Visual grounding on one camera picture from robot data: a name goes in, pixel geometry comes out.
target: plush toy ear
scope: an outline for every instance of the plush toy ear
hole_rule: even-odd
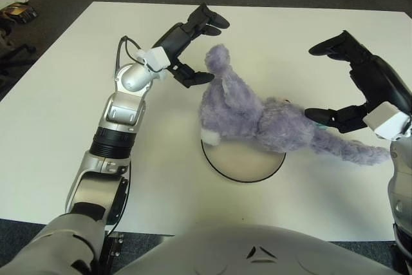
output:
[[[219,77],[227,71],[232,71],[228,49],[219,44],[211,48],[206,54],[205,64],[210,73]]]

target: plush toy leg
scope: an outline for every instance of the plush toy leg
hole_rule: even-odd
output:
[[[220,134],[209,129],[200,128],[200,137],[204,143],[211,146],[217,146],[220,143]]]

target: cable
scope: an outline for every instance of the cable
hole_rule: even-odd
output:
[[[123,43],[125,43],[125,48],[126,48],[126,54],[127,56],[135,62],[138,62],[134,57],[132,57],[129,53],[129,49],[127,48],[127,42],[131,42],[138,50],[141,50],[142,48],[139,46],[139,44],[136,43],[135,40],[130,39],[128,36],[123,36],[120,38],[118,45],[117,45],[117,52],[116,52],[116,63],[115,63],[115,74],[116,72],[120,69],[120,51],[122,49]]]
[[[113,228],[111,228],[111,230],[108,232],[107,237],[109,237],[110,234],[112,234],[112,233],[115,231],[115,229],[116,229],[117,226],[118,226],[118,223],[121,221],[121,219],[122,219],[122,217],[123,217],[124,211],[126,210],[127,201],[129,200],[130,186],[131,186],[131,160],[130,160],[130,162],[129,162],[129,185],[128,185],[128,187],[127,187],[127,194],[126,194],[126,199],[124,200],[123,209],[122,209],[122,212],[120,213],[120,216],[118,217],[117,223],[116,223],[115,226],[114,226]]]

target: fur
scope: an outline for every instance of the fur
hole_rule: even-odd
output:
[[[224,45],[213,47],[205,63],[215,79],[203,94],[199,109],[204,142],[216,146],[222,137],[255,138],[278,153],[308,146],[315,153],[369,166],[389,159],[389,151],[383,147],[344,140],[319,128],[299,106],[273,97],[262,101],[234,72]]]

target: plush toy tail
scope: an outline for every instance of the plush toy tail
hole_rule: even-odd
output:
[[[330,153],[344,161],[372,166],[387,161],[389,151],[383,147],[367,146],[359,141],[347,141],[327,130],[315,128],[310,147],[316,153]]]

